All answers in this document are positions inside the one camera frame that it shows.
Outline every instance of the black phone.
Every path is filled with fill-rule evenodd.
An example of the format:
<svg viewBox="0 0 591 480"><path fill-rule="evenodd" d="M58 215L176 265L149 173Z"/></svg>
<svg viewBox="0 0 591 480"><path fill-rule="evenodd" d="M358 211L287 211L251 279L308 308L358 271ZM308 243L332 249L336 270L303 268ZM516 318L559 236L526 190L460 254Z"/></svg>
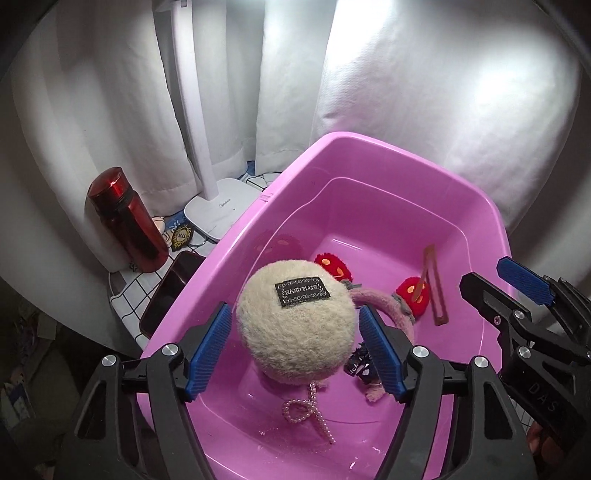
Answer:
<svg viewBox="0 0 591 480"><path fill-rule="evenodd" d="M156 328L204 260L205 257L188 250L183 250L176 256L139 321L139 331L147 338L152 338Z"/></svg>

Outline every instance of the fluffy beige ball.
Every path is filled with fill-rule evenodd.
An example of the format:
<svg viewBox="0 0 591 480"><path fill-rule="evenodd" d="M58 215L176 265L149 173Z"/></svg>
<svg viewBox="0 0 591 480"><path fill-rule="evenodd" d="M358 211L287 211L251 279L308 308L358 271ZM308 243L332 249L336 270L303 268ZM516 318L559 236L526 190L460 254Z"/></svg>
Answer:
<svg viewBox="0 0 591 480"><path fill-rule="evenodd" d="M330 298L282 307L275 284L303 277L319 277ZM255 362L281 383L328 378L345 363L355 340L355 305L347 288L306 260L283 260L257 271L238 298L236 315Z"/></svg>

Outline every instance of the black tag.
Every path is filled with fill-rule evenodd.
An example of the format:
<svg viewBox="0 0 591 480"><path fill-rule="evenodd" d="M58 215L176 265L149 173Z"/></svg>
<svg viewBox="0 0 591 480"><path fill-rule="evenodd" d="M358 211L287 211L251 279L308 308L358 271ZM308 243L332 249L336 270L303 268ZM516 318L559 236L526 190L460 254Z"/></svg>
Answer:
<svg viewBox="0 0 591 480"><path fill-rule="evenodd" d="M290 307L305 301L329 299L330 293L320 277L304 277L275 284L282 307Z"/></svg>

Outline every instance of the red fuzzy ball with orange dots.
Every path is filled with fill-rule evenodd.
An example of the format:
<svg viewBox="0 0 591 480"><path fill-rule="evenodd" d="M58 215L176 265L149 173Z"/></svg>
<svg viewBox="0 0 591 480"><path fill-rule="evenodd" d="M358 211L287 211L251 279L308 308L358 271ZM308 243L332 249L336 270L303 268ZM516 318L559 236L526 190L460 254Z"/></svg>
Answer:
<svg viewBox="0 0 591 480"><path fill-rule="evenodd" d="M417 288L418 282L421 279L419 277L410 277L402 282L402 284L396 289L396 293L400 295L411 309L415 318L425 313L429 300L431 299L431 290L429 285L424 283L422 292L417 298L417 301L413 301L414 289Z"/></svg>
<svg viewBox="0 0 591 480"><path fill-rule="evenodd" d="M349 280L353 281L351 272L339 257L333 254L318 254L314 259L314 263L317 263L330 273L336 280Z"/></svg>

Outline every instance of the red water bottle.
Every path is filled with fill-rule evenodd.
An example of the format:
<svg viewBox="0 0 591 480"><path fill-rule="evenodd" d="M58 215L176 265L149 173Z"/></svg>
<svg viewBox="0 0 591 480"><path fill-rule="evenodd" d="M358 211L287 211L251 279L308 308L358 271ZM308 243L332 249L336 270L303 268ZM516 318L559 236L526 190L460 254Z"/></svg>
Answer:
<svg viewBox="0 0 591 480"><path fill-rule="evenodd" d="M154 272L164 265L168 245L121 167L101 173L90 184L87 195L103 225L115 235L140 270Z"/></svg>

